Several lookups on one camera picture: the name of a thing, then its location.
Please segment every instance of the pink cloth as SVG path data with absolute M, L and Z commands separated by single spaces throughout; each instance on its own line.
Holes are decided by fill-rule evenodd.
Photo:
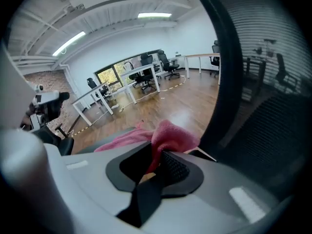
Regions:
M 140 141 L 152 142 L 153 161 L 146 173 L 153 172 L 159 165 L 161 152 L 165 149 L 185 152 L 199 145 L 199 139 L 187 130 L 163 120 L 155 131 L 144 130 L 140 125 L 134 130 L 116 137 L 112 142 L 100 146 L 95 152 L 101 152 L 126 146 Z

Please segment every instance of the black office chair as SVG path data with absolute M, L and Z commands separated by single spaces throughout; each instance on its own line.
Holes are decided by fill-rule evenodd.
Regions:
M 276 54 L 276 58 L 277 58 L 277 62 L 278 62 L 278 73 L 275 76 L 275 79 L 278 81 L 278 83 L 281 86 L 285 87 L 284 92 L 286 91 L 287 88 L 291 89 L 292 91 L 295 91 L 297 83 L 298 83 L 298 80 L 295 77 L 291 76 L 286 71 L 283 56 L 281 54 Z M 289 83 L 289 79 L 293 80 L 294 85 Z
M 60 129 L 61 124 L 56 127 L 56 130 Z M 72 153 L 72 149 L 74 146 L 74 139 L 68 137 L 64 131 L 60 131 L 65 138 L 61 139 L 60 137 L 56 136 L 51 130 L 48 128 L 47 125 L 36 130 L 33 132 L 43 143 L 52 144 L 58 147 L 59 153 L 61 156 L 70 155 Z
M 92 78 L 87 78 L 87 82 L 91 89 L 94 89 L 97 86 L 97 84 L 93 81 Z M 104 99 L 107 101 L 107 98 L 110 97 L 106 95 L 106 93 L 108 92 L 108 88 L 104 85 L 103 89 L 102 90 L 100 89 L 99 91 L 101 92 L 101 95 L 104 97 Z
M 146 53 L 142 54 L 141 59 L 145 59 L 145 55 L 147 55 L 147 54 Z M 143 76 L 138 75 L 138 77 L 136 78 L 136 82 L 138 82 L 138 83 L 144 82 L 145 83 L 145 85 L 141 87 L 142 92 L 144 93 L 145 89 L 147 89 L 149 87 L 156 90 L 156 88 L 152 86 L 153 83 L 150 84 L 150 82 L 152 82 L 151 80 L 153 79 L 153 75 L 152 75 L 151 70 L 145 69 L 145 70 L 143 70 L 143 74 L 144 74 Z
M 126 61 L 126 62 L 124 63 L 124 65 L 126 65 L 127 63 L 130 64 L 130 68 L 133 70 L 133 69 L 134 69 L 134 66 L 132 65 L 132 63 L 131 63 L 130 61 Z M 137 79 L 139 76 L 140 76 L 139 73 L 135 73 L 135 74 L 133 74 L 133 75 L 129 75 L 129 79 L 130 79 L 130 80 L 136 81 L 136 79 Z M 138 84 L 139 84 L 139 82 L 136 81 L 135 84 L 133 84 L 132 86 L 135 88 Z
M 217 40 L 214 41 L 214 45 L 212 47 L 213 47 L 213 52 L 214 53 L 220 53 Z M 220 57 L 214 57 L 213 59 L 211 57 L 209 57 L 209 58 L 210 58 L 211 65 L 218 67 L 218 71 L 214 71 L 214 72 L 211 71 L 210 72 L 210 76 L 211 76 L 212 73 L 214 73 L 214 78 L 215 78 L 215 76 L 219 75 L 219 72 L 220 72 Z
M 141 55 L 141 64 L 142 66 L 152 64 L 153 63 L 153 56 L 149 56 L 147 53 L 144 53 Z M 159 71 L 159 68 L 156 68 L 156 65 L 154 65 L 155 72 Z
M 171 77 L 173 76 L 178 76 L 180 77 L 179 73 L 174 73 L 174 70 L 177 69 L 180 65 L 179 64 L 175 64 L 175 65 L 169 65 L 169 63 L 171 63 L 172 61 L 168 61 L 166 54 L 164 53 L 163 50 L 159 50 L 158 51 L 158 58 L 161 60 L 162 65 L 163 65 L 163 69 L 164 71 L 167 72 L 171 72 L 169 75 L 165 76 L 164 78 L 166 79 L 166 77 L 169 76 L 169 80 L 171 79 Z

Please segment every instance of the desk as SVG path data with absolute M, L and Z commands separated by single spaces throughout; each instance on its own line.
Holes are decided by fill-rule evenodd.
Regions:
M 86 94 L 82 95 L 81 97 L 79 97 L 77 100 L 75 100 L 75 101 L 72 103 L 73 107 L 76 109 L 76 111 L 80 114 L 80 116 L 86 121 L 86 123 L 87 123 L 89 126 L 91 126 L 92 123 L 88 120 L 88 118 L 86 117 L 86 115 L 84 115 L 83 112 L 77 107 L 77 104 L 80 103 L 81 100 L 82 100 L 84 97 L 90 95 L 90 96 L 92 97 L 93 101 L 95 102 L 95 104 L 97 105 L 97 107 L 98 107 L 98 108 L 101 108 L 101 105 L 98 104 L 97 100 L 94 98 L 94 96 L 93 96 L 93 94 L 92 94 L 92 93 L 96 92 L 97 95 L 99 96 L 100 100 L 102 101 L 103 105 L 106 107 L 106 109 L 107 109 L 107 110 L 111 113 L 111 115 L 112 115 L 112 114 L 113 114 L 112 109 L 111 109 L 111 108 L 109 107 L 109 105 L 106 103 L 104 97 L 102 96 L 101 92 L 99 91 L 100 88 L 102 88 L 104 85 L 107 86 L 110 95 L 113 97 L 113 99 L 115 99 L 115 97 L 114 97 L 114 95 L 113 95 L 113 93 L 112 93 L 112 90 L 111 90 L 111 88 L 109 87 L 109 85 L 108 85 L 107 83 L 103 83 L 103 84 L 101 84 L 101 85 L 99 85 L 99 86 L 93 88 L 92 90 L 90 90 L 90 91 L 87 92 Z
M 143 71 L 143 70 L 145 70 L 145 69 L 149 69 L 149 68 L 150 68 L 150 69 L 152 70 L 152 74 L 153 74 L 154 82 L 155 82 L 155 85 L 156 85 L 156 88 L 157 88 L 157 92 L 160 92 L 159 85 L 158 85 L 158 81 L 157 81 L 157 77 L 156 77 L 156 73 L 155 73 L 155 70 L 154 70 L 154 64 L 160 65 L 160 63 L 159 63 L 158 61 L 157 61 L 157 62 L 153 62 L 152 64 L 148 64 L 148 65 L 145 65 L 145 66 L 142 66 L 142 67 L 139 67 L 139 68 L 135 68 L 135 69 L 133 69 L 133 70 L 131 70 L 131 71 L 128 71 L 128 72 L 126 72 L 126 73 L 123 73 L 123 74 L 120 76 L 120 78 L 122 79 L 123 84 L 125 85 L 125 87 L 126 87 L 128 93 L 129 93 L 129 95 L 130 95 L 132 101 L 134 102 L 134 104 L 136 104 L 137 101 L 136 101 L 135 97 L 133 96 L 133 94 L 132 94 L 132 92 L 131 92 L 131 89 L 130 89 L 128 83 L 126 82 L 126 78 L 127 78 L 128 76 L 130 76 L 130 75 L 136 74 L 136 73 L 138 73 L 138 72 L 140 72 L 140 71 Z
M 199 59 L 199 73 L 201 74 L 200 58 L 201 57 L 220 57 L 220 53 L 188 55 L 188 56 L 181 56 L 181 57 L 184 57 L 186 76 L 187 76 L 187 78 L 190 78 L 189 63 L 187 61 L 187 58 L 198 57 L 198 59 Z M 219 82 L 218 82 L 219 85 L 220 85 L 220 78 L 221 78 L 221 58 L 220 58 L 220 66 L 219 66 Z

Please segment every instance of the fluorescent light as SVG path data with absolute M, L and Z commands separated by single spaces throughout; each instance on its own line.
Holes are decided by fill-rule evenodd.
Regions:
M 80 32 L 78 35 L 74 36 L 73 38 L 71 38 L 70 40 L 68 40 L 67 42 L 65 42 L 58 50 L 56 50 L 53 53 L 53 56 L 56 57 L 63 49 L 65 49 L 68 45 L 72 44 L 74 41 L 76 41 L 77 39 L 79 39 L 80 37 L 83 37 L 86 33 L 84 33 L 83 31 Z
M 169 18 L 169 13 L 139 13 L 137 18 Z

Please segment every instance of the ceiling beam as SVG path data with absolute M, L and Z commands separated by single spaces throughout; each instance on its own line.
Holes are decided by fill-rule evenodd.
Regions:
M 57 21 L 53 26 L 57 29 L 63 29 L 64 27 L 69 26 L 75 21 L 81 20 L 87 15 L 93 14 L 99 10 L 104 10 L 113 6 L 123 5 L 123 4 L 131 4 L 136 2 L 147 2 L 147 1 L 155 1 L 155 0 L 110 0 L 107 2 L 99 3 L 95 6 L 92 6 L 88 9 L 83 10 L 74 10 L 72 13 L 67 14 L 59 21 Z M 192 5 L 187 0 L 156 0 L 162 3 L 175 5 L 182 8 L 191 9 Z M 45 34 L 39 38 L 39 40 L 34 44 L 32 49 L 29 51 L 30 55 L 38 55 L 46 46 L 48 40 L 53 36 L 55 30 L 48 29 Z
M 44 57 L 44 56 L 13 56 L 12 60 L 57 60 L 57 57 Z
M 81 38 L 81 40 L 74 45 L 71 49 L 67 49 L 65 55 L 59 57 L 59 59 L 53 64 L 51 67 L 52 70 L 56 69 L 58 65 L 64 61 L 68 61 L 73 56 L 77 55 L 79 52 L 83 51 L 84 49 L 90 47 L 97 42 L 115 36 L 117 34 L 136 30 L 141 28 L 153 28 L 153 27 L 175 27 L 177 22 L 174 21 L 145 21 L 145 20 L 131 20 L 131 21 L 124 21 L 120 23 L 116 23 L 110 26 L 107 26 L 103 29 L 97 30 L 94 33 L 88 34 L 85 37 Z

